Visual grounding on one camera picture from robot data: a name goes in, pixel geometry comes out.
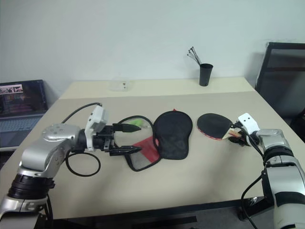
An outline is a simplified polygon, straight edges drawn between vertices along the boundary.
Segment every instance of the beige tabletop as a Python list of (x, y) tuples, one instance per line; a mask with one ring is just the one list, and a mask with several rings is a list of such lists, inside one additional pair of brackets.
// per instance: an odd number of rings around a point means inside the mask
[[(43, 128), (61, 122), (76, 108), (93, 101), (101, 102), (108, 110), (109, 124), (131, 115), (144, 115), (155, 121), (169, 110), (186, 112), (193, 121), (189, 155), (184, 160), (162, 159), (149, 169), (133, 172), (122, 156), (110, 157), (96, 151), (102, 169), (93, 177), (77, 177), (63, 164), (54, 179), (56, 186), (50, 190), (56, 219), (239, 199), (244, 189), (260, 175), (262, 160), (251, 147), (203, 136), (196, 128), (196, 120), (205, 113), (222, 114), (235, 121), (248, 112), (261, 128), (282, 129), (295, 156), (305, 166), (305, 144), (257, 92), (60, 99), (1, 170), (0, 198), (7, 193), (16, 175), (23, 149), (40, 136)], [(92, 109), (82, 110), (68, 123), (84, 128)], [(78, 172), (90, 173), (96, 169), (96, 162), (87, 156), (75, 156), (71, 158), (71, 166)], [(262, 194), (258, 183), (248, 196)]]
[(119, 83), (123, 83), (123, 81), (75, 81), (71, 83), (60, 99), (254, 91), (254, 88), (243, 77), (211, 78), (209, 85), (206, 87), (199, 85), (199, 79), (132, 80), (127, 82), (128, 86), (126, 86), (126, 91), (114, 91), (117, 90)]

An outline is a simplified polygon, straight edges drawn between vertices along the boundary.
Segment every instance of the black cup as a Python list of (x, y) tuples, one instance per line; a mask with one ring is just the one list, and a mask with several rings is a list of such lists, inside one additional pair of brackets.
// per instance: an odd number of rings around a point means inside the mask
[(213, 69), (213, 65), (209, 63), (200, 64), (200, 77), (199, 77), (200, 86), (207, 86), (209, 84), (212, 69)]

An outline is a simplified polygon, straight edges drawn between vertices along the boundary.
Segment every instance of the white wall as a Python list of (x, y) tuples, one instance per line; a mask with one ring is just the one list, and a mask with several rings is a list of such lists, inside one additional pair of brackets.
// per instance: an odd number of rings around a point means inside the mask
[(0, 80), (188, 78), (259, 71), (269, 41), (305, 42), (304, 0), (1, 0)]

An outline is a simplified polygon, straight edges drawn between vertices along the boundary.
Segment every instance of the laptop keyboard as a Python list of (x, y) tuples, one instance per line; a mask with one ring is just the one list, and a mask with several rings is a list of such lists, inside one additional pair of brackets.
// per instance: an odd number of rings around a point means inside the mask
[(31, 130), (38, 123), (41, 117), (21, 118), (0, 121), (0, 132)]

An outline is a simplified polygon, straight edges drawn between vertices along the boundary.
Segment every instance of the laptop screen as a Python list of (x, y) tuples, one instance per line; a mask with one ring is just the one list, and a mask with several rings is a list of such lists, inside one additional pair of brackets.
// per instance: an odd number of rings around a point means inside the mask
[(0, 117), (39, 114), (47, 109), (42, 80), (0, 83)]

